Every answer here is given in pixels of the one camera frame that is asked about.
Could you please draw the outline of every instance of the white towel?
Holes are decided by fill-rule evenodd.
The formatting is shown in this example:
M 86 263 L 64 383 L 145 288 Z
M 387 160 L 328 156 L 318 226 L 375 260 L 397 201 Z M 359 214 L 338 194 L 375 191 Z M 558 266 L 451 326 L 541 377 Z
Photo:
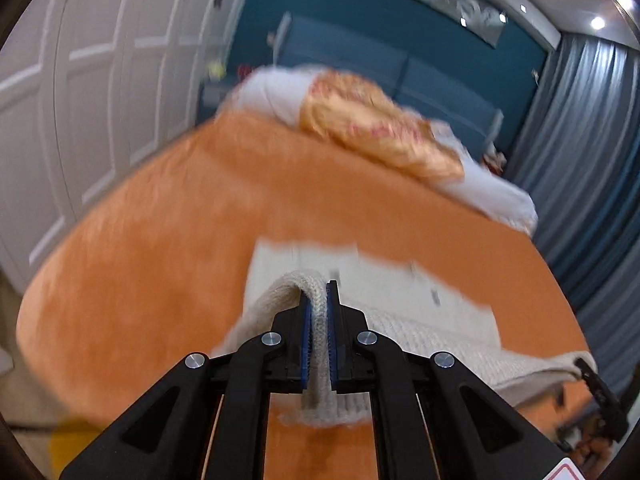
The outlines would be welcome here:
M 492 220 L 532 237 L 538 225 L 538 214 L 531 197 L 519 187 L 495 176 L 474 161 L 453 134 L 448 123 L 431 120 L 430 125 L 433 135 L 440 144 L 456 150 L 465 170 L 463 180 L 435 182 L 433 187 L 483 212 Z
M 370 418 L 367 394 L 338 396 L 331 391 L 326 342 L 326 283 L 314 270 L 297 270 L 276 280 L 246 309 L 213 356 L 234 352 L 246 340 L 266 332 L 276 313 L 298 304 L 302 290 L 312 304 L 313 348 L 308 389 L 290 420 L 311 426 L 349 424 Z M 438 351 L 455 355 L 512 406 L 533 399 L 565 381 L 577 380 L 574 359 L 582 357 L 595 368 L 588 352 L 572 352 L 553 359 L 519 355 L 434 329 L 414 320 L 373 308 L 362 308 L 370 329 L 396 341 L 403 350 L 422 356 Z

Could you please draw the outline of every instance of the yellow object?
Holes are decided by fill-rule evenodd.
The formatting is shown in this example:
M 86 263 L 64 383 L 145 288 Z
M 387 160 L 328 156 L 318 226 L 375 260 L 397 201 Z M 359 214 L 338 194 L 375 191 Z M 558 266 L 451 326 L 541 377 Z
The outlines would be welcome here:
M 100 434 L 102 430 L 79 418 L 60 424 L 51 435 L 49 455 L 53 478 L 60 478 L 62 470 Z
M 422 182 L 465 175 L 460 157 L 436 142 L 429 121 L 398 107 L 379 86 L 354 74 L 318 76 L 300 108 L 300 129 Z
M 209 63 L 207 71 L 209 72 L 210 78 L 217 79 L 218 81 L 224 79 L 226 76 L 226 68 L 220 61 L 213 61 Z

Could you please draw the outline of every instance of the metal screw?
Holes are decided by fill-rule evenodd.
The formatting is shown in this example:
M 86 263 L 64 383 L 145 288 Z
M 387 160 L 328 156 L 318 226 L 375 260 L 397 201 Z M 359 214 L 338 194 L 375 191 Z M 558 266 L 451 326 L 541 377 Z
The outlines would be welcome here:
M 204 364 L 204 355 L 202 354 L 190 354 L 184 360 L 184 364 L 187 368 L 200 368 Z
M 453 355 L 448 352 L 438 352 L 433 360 L 440 368 L 451 368 L 456 363 Z
M 378 336 L 368 330 L 358 334 L 358 343 L 361 345 L 373 345 L 377 341 Z
M 267 346 L 276 346 L 282 341 L 282 336 L 277 332 L 267 332 L 262 336 L 262 343 Z

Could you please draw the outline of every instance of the bed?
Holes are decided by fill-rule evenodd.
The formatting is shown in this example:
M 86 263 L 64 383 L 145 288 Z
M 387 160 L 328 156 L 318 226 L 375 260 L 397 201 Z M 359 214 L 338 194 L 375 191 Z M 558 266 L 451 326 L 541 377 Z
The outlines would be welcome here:
M 587 349 L 526 235 L 336 146 L 226 112 L 141 168 L 57 248 L 22 302 L 26 361 L 73 412 L 111 422 L 184 355 L 222 341 L 259 237 L 415 261 L 490 305 L 504 348 Z M 522 412 L 548 433 L 590 394 L 572 383 L 564 397 Z M 376 477 L 370 426 L 285 427 L 275 412 L 265 478 Z
M 222 106 L 277 118 L 529 236 L 535 231 L 531 197 L 478 163 L 491 151 L 502 111 L 459 81 L 372 38 L 290 14 L 274 36 L 273 61 L 251 72 Z

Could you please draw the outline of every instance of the headboard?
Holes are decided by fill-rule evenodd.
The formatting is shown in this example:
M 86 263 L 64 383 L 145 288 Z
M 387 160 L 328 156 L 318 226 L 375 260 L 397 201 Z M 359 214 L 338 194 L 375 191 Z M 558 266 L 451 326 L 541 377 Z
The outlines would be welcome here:
M 502 111 L 461 82 L 404 50 L 337 25 L 285 13 L 274 38 L 273 63 L 322 64 L 359 73 L 398 104 L 447 121 L 475 160 L 502 126 Z

